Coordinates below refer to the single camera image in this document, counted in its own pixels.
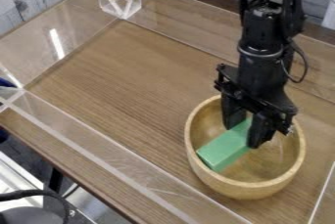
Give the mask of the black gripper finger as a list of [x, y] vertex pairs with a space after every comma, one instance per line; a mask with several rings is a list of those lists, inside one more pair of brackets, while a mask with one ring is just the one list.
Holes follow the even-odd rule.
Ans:
[[248, 132], [248, 146], [257, 149], [274, 134], [273, 120], [264, 112], [258, 112], [252, 116], [250, 128]]
[[228, 95], [221, 95], [222, 122], [226, 129], [236, 127], [246, 119], [246, 110], [238, 101]]

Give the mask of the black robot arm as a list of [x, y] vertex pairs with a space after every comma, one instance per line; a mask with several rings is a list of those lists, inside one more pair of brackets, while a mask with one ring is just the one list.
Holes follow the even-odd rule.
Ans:
[[304, 28], [301, 0], [238, 0], [242, 36], [238, 64], [218, 65], [214, 88], [221, 92], [224, 125], [233, 128], [252, 114], [246, 144], [256, 149], [292, 127], [297, 107], [285, 94], [293, 56], [303, 50], [295, 36]]

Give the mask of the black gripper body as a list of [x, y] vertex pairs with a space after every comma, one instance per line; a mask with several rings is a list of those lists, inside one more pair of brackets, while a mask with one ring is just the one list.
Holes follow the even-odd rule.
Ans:
[[273, 120], [276, 132], [287, 135], [297, 114], [297, 107], [284, 91], [289, 77], [295, 50], [248, 49], [238, 47], [240, 62], [236, 67], [220, 64], [216, 68], [214, 88], [254, 115], [264, 112]]

